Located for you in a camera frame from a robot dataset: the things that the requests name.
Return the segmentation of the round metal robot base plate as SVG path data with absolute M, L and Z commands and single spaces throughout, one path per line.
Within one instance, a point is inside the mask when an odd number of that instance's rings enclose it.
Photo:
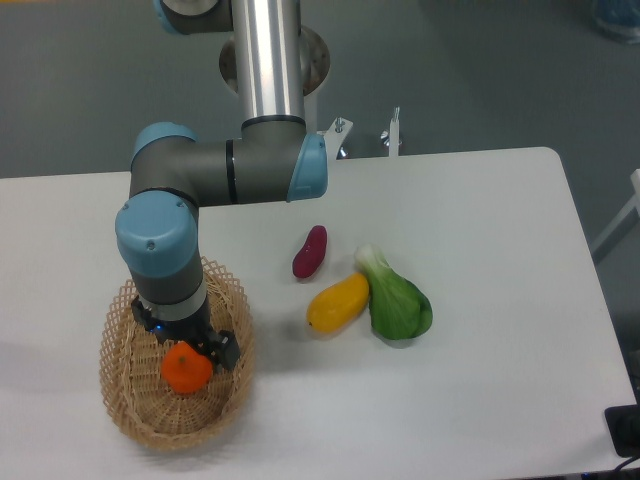
M 303 80 L 303 95 L 310 96 L 326 80 L 330 65 L 329 49 L 322 37 L 307 26 L 301 27 L 300 62 Z M 238 92 L 235 39 L 231 36 L 223 45 L 219 55 L 219 70 L 224 82 Z

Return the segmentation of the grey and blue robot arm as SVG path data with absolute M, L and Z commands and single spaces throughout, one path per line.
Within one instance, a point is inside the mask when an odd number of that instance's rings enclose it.
M 210 323 L 199 211 L 313 199 L 327 190 L 326 144 L 305 121 L 300 5 L 158 1 L 154 9 L 175 34 L 233 34 L 241 135 L 205 144 L 171 122 L 142 130 L 129 197 L 115 220 L 117 246 L 138 292 L 135 320 L 159 341 L 183 341 L 215 368 L 232 370 L 241 350 L 231 332 Z

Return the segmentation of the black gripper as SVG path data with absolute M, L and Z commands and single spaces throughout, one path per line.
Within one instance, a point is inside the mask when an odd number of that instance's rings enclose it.
M 241 351 L 235 334 L 213 330 L 208 300 L 196 312 L 181 320 L 165 321 L 154 317 L 151 310 L 143 306 L 140 296 L 131 302 L 131 311 L 134 320 L 144 330 L 154 334 L 160 344 L 168 340 L 184 341 L 205 356 L 216 369 L 231 372 L 240 359 Z

